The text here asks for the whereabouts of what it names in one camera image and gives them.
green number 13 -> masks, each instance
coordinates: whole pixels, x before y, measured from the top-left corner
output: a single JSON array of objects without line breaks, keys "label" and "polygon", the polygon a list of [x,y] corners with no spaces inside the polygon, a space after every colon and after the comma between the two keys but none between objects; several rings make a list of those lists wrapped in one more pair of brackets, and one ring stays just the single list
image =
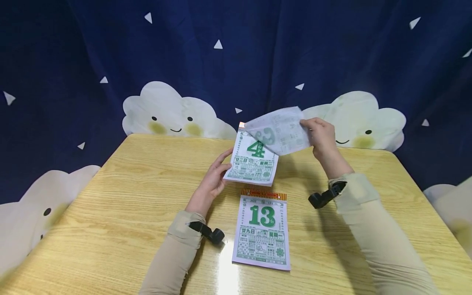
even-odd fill
[{"label": "green number 13", "polygon": [[254,205],[251,207],[251,211],[253,212],[253,219],[249,222],[249,224],[260,225],[267,228],[273,228],[275,225],[275,218],[274,214],[275,211],[272,207],[263,207],[261,209],[261,214],[265,215],[266,217],[261,218],[261,222],[259,222],[259,206]]}]

beige sleeve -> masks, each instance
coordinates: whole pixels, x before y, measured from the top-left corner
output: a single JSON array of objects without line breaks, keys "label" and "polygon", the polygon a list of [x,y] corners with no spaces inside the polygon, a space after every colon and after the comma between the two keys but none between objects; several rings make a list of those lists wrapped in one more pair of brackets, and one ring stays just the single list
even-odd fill
[{"label": "beige sleeve", "polygon": [[337,212],[350,227],[381,295],[439,294],[430,274],[405,233],[384,209],[379,193],[363,174],[346,174],[336,197]]},{"label": "beige sleeve", "polygon": [[198,213],[177,213],[144,277],[140,295],[180,294],[185,275],[194,262],[202,240],[202,235],[188,226],[192,221],[205,223],[205,218]]}]

calendar pad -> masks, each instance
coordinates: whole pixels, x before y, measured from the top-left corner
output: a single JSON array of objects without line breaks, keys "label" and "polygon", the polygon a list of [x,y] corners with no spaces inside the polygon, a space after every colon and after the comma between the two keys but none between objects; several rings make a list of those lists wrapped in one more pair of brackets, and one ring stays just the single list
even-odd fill
[{"label": "calendar pad", "polygon": [[278,155],[246,132],[244,123],[241,122],[231,155],[232,167],[226,171],[223,178],[254,185],[272,186],[277,162]]},{"label": "calendar pad", "polygon": [[233,262],[290,270],[286,194],[242,190]]}]

paper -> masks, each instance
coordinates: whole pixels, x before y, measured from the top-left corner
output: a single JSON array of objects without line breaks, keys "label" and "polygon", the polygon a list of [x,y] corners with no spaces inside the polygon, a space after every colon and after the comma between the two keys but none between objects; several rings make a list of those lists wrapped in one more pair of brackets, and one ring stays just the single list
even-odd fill
[{"label": "paper", "polygon": [[277,169],[278,155],[255,140],[239,123],[236,142],[231,156],[231,169],[223,179],[255,185],[272,186]]},{"label": "paper", "polygon": [[286,194],[242,190],[233,262],[290,270]]},{"label": "paper", "polygon": [[284,108],[247,122],[245,129],[269,150],[283,156],[310,147],[301,119],[304,116],[299,107]]}]

left hand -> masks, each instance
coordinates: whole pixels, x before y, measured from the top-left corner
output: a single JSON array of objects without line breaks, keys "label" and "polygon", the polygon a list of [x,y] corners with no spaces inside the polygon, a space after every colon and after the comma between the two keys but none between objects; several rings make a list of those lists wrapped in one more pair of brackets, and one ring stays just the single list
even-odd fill
[{"label": "left hand", "polygon": [[202,182],[190,198],[185,211],[196,212],[206,216],[213,200],[223,191],[227,181],[223,179],[231,164],[222,164],[227,156],[233,153],[233,148],[223,152],[210,166]]}]

